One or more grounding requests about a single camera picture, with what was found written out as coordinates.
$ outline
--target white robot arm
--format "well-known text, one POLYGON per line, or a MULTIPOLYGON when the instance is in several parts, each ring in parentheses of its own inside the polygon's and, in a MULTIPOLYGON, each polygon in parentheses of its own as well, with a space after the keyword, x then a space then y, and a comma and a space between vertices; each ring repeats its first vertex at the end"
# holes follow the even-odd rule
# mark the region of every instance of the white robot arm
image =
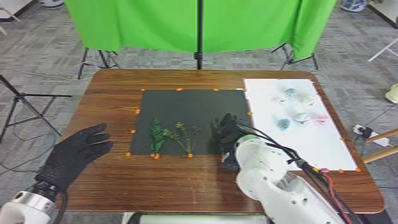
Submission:
POLYGON ((54 210, 53 201, 38 194, 21 191, 1 207, 1 224, 46 224, 54 210))
POLYGON ((287 172, 278 150, 253 135, 245 135, 236 144, 236 183, 245 195, 261 202, 273 223, 342 224, 321 195, 305 180, 287 172))

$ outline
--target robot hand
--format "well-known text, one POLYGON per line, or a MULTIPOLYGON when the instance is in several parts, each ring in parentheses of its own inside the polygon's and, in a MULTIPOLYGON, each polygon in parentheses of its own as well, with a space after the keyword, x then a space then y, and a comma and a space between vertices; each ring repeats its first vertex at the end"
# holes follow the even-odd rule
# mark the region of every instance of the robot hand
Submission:
POLYGON ((106 141, 110 135, 99 134, 104 129, 106 124, 83 129, 54 145, 40 172, 35 176, 37 183, 24 191, 19 191, 10 202, 1 207, 1 224, 47 223, 54 210, 56 193, 65 192, 85 166, 108 153, 113 146, 113 143, 106 141))
POLYGON ((99 134, 104 129, 106 124, 83 129, 53 147, 35 180, 53 184, 60 191, 67 190, 88 163, 110 151, 113 143, 102 142, 110 135, 99 134))

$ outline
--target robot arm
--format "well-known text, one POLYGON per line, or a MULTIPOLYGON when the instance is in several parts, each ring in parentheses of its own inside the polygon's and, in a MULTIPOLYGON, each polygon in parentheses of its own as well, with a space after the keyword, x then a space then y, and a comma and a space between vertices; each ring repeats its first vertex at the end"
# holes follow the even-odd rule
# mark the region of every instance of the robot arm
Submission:
POLYGON ((287 172, 285 159, 252 135, 237 140, 236 183, 245 195, 261 202, 275 224, 342 224, 337 212, 305 180, 287 172))
POLYGON ((0 224, 46 224, 54 210, 56 194, 63 194, 88 163, 108 153, 113 146, 110 135, 99 134, 106 125, 83 129, 54 145, 33 186, 21 191, 0 211, 0 224))
POLYGON ((1 224, 46 224, 54 211, 56 187, 44 181, 19 191, 0 213, 1 224))

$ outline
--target plant stem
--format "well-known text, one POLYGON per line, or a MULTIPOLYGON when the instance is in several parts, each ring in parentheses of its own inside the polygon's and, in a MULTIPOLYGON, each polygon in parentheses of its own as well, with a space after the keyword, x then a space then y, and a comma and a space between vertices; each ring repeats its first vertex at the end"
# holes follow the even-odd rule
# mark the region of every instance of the plant stem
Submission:
POLYGON ((191 145, 189 145, 189 138, 188 138, 188 134, 186 134, 186 131, 184 131, 184 129, 182 129, 182 135, 184 135, 184 140, 186 140, 186 148, 188 148, 188 150, 186 150, 186 152, 189 153, 191 152, 191 145))
POLYGON ((179 141, 177 139, 173 139, 173 140, 175 140, 175 142, 177 142, 177 144, 179 144, 179 146, 181 146, 182 150, 188 152, 186 147, 184 147, 184 145, 182 145, 181 141, 179 141))

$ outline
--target black mat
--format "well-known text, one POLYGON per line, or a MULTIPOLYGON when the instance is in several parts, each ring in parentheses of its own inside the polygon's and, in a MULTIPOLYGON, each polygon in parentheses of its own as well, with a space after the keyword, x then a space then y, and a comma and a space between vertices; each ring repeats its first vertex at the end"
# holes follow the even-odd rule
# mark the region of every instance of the black mat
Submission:
MULTIPOLYGON (((245 94, 239 90, 182 90, 145 91, 141 93, 140 115, 134 124, 131 154, 150 154, 150 125, 156 119, 163 128, 175 130, 173 125, 182 122, 188 127, 200 128, 193 136, 193 155, 220 154, 213 141, 213 121, 225 113, 237 116, 243 123, 250 123, 245 94)), ((166 138, 159 151, 163 155, 184 155, 175 141, 166 138)))

